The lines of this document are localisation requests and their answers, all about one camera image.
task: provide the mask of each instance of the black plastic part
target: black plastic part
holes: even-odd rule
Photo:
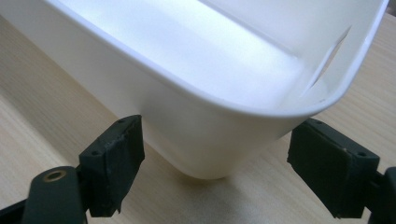
[[[361,217],[379,164],[373,152],[308,119],[292,132],[288,162],[334,217]]]
[[[56,167],[33,179],[22,223],[86,223],[74,167]]]
[[[388,168],[384,175],[378,174],[371,187],[369,223],[396,223],[396,167]]]
[[[120,211],[140,164],[145,158],[141,116],[120,119],[79,155],[82,192],[90,191],[92,217],[111,217]]]
[[[26,200],[14,203],[11,206],[0,210],[0,223],[20,224]]]

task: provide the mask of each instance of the light wood surface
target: light wood surface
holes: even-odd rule
[[[396,166],[396,18],[386,15],[355,81],[317,115]],[[78,154],[117,118],[0,18],[0,209],[26,198],[30,181]],[[187,177],[150,146],[113,218],[89,223],[367,223],[334,219],[286,163],[286,135],[216,181]]]

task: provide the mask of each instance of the black clamp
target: black clamp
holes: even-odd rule
[[[36,176],[26,200],[0,211],[0,223],[87,223],[120,211],[145,158],[141,116],[119,119],[79,155],[77,168]]]
[[[309,119],[291,135],[288,162],[334,217],[396,223],[396,167],[384,175],[380,158],[327,124]]]

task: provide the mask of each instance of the small hole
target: small hole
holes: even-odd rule
[[[45,175],[43,180],[44,182],[53,182],[62,179],[65,175],[66,175],[66,171],[64,170],[53,171]]]

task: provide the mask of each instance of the white plastic container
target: white plastic container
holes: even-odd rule
[[[1,0],[181,172],[229,175],[346,92],[386,0]]]

